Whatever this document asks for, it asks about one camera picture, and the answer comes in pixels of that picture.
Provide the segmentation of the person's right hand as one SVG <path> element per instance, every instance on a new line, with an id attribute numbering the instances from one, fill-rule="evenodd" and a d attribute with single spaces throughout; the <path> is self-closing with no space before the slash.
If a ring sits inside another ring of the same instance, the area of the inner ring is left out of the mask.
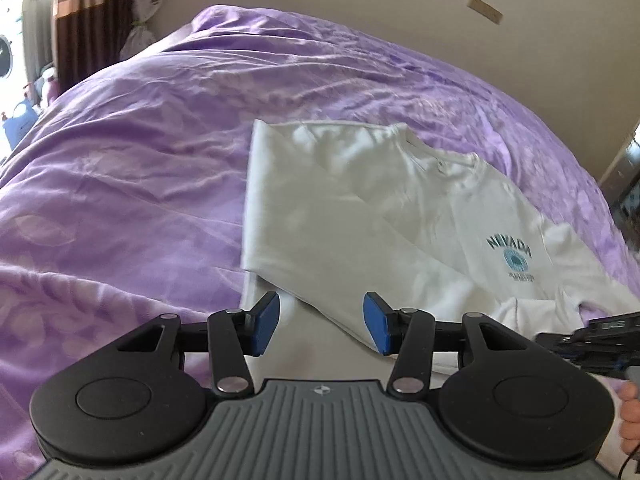
<path id="1" fill-rule="evenodd" d="M 622 401 L 620 406 L 620 448 L 629 455 L 634 456 L 639 451 L 640 440 L 640 401 L 639 387 L 634 382 L 625 382 L 618 390 L 618 396 Z"/>

